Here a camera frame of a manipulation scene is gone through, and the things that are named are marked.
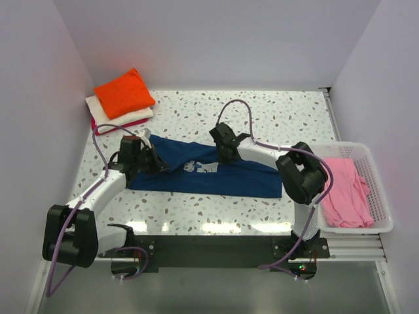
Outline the blue mickey t-shirt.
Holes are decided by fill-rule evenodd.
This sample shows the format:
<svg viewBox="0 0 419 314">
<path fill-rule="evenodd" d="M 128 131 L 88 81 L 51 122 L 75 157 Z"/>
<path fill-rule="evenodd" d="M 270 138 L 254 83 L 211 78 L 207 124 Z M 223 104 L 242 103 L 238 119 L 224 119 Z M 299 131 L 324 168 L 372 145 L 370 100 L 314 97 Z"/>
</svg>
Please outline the blue mickey t-shirt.
<svg viewBox="0 0 419 314">
<path fill-rule="evenodd" d="M 222 164 L 213 146 L 152 135 L 151 143 L 169 169 L 139 173 L 130 190 L 181 192 L 252 198 L 281 198 L 282 180 L 275 169 L 250 161 Z"/>
</svg>

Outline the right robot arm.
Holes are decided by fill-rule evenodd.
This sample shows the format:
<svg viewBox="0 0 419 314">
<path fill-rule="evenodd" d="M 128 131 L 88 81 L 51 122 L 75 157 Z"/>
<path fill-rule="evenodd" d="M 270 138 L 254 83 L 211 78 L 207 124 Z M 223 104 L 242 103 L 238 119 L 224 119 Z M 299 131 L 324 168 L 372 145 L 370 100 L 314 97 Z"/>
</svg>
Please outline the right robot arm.
<svg viewBox="0 0 419 314">
<path fill-rule="evenodd" d="M 308 256 L 319 232 L 314 214 L 335 183 L 331 168 L 304 142 L 292 147 L 263 143 L 251 134 L 236 135 L 225 123 L 216 124 L 209 132 L 220 162 L 255 162 L 278 171 L 285 193 L 294 202 L 290 253 Z"/>
</svg>

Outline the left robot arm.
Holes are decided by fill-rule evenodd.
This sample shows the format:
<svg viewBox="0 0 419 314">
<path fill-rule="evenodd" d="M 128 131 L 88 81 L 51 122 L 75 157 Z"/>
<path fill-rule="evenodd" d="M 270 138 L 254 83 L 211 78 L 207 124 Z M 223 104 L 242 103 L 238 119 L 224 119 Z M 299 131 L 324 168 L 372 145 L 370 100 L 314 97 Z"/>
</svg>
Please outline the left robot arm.
<svg viewBox="0 0 419 314">
<path fill-rule="evenodd" d="M 130 256 L 136 248 L 134 231 L 123 224 L 99 229 L 96 219 L 139 174 L 169 168 L 158 155 L 150 135 L 125 135 L 98 179 L 65 205 L 53 205 L 46 216 L 42 256 L 45 260 L 88 268 L 97 255 L 114 250 Z"/>
</svg>

